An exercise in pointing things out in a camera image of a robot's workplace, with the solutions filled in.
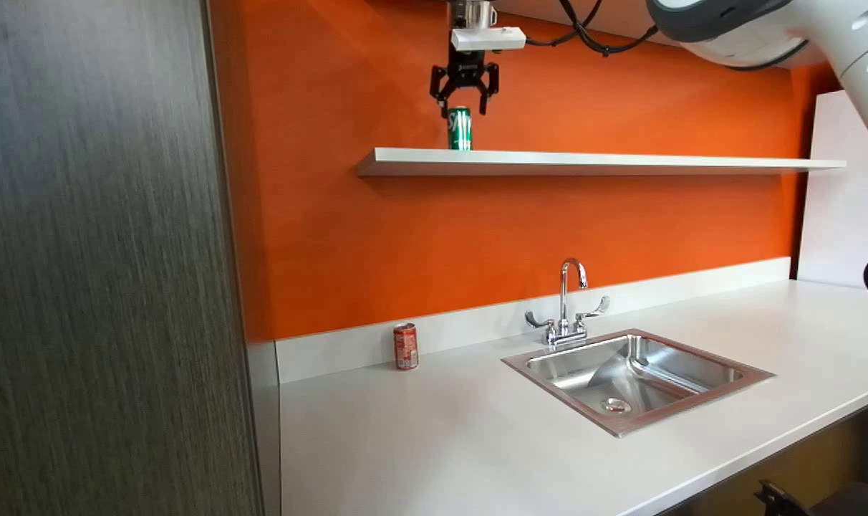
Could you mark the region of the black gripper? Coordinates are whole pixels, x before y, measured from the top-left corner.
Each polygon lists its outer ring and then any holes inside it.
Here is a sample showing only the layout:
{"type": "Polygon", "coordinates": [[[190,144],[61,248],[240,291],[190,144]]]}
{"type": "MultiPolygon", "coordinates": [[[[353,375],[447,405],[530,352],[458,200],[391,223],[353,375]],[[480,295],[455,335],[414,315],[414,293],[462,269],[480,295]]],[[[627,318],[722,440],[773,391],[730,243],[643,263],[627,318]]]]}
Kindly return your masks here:
{"type": "Polygon", "coordinates": [[[439,103],[442,119],[451,111],[447,99],[464,87],[481,93],[480,114],[487,114],[490,99],[498,94],[498,63],[490,63],[481,51],[451,51],[445,67],[434,67],[429,99],[439,103]]]}

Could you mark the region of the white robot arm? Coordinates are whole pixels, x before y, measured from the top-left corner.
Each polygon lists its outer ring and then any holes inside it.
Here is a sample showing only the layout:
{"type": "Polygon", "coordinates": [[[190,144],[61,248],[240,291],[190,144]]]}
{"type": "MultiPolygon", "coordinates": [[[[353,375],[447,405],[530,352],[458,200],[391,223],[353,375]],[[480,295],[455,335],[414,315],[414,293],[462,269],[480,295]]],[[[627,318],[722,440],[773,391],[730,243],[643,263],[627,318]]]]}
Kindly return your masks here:
{"type": "MultiPolygon", "coordinates": [[[[818,45],[868,130],[868,0],[643,0],[650,27],[616,45],[591,35],[601,2],[594,0],[591,13],[578,14],[571,0],[558,0],[571,28],[553,38],[553,45],[578,41],[611,58],[666,35],[707,63],[742,73],[818,45]]],[[[429,73],[429,99],[451,111],[455,88],[477,88],[480,111],[487,111],[498,93],[498,67],[487,51],[525,45],[530,38],[520,27],[498,27],[490,0],[447,0],[447,63],[429,73]]]]}

